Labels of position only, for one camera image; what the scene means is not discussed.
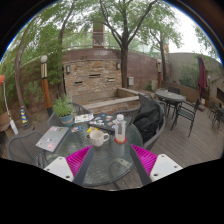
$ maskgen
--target umbrella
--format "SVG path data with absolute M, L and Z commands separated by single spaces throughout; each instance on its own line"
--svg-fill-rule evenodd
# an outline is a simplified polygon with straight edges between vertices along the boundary
M 198 56 L 198 65 L 199 65 L 198 89 L 201 100 L 201 97 L 206 94 L 206 87 L 208 86 L 205 65 L 201 55 Z

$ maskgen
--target potted plant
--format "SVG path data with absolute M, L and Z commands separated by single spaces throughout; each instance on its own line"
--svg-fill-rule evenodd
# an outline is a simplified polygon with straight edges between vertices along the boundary
M 69 127 L 73 124 L 73 105 L 69 104 L 66 94 L 63 94 L 55 100 L 52 109 L 60 119 L 63 126 Z

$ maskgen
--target mug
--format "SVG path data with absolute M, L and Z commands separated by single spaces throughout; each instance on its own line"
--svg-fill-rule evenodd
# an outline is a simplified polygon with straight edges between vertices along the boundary
M 92 131 L 89 135 L 90 141 L 94 146 L 101 146 L 105 141 L 107 141 L 110 136 L 107 133 L 103 133 L 102 131 L 95 130 Z

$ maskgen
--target bottle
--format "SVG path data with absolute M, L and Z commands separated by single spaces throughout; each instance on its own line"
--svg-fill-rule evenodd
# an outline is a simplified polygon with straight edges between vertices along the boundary
M 126 123 L 123 114 L 118 114 L 115 122 L 115 141 L 119 144 L 125 142 Z

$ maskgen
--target bag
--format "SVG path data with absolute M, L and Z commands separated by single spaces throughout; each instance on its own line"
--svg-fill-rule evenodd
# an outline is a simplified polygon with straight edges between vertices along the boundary
M 155 100 L 147 100 L 140 107 L 133 124 L 141 133 L 143 143 L 147 142 L 158 132 L 162 126 L 164 116 L 163 108 Z

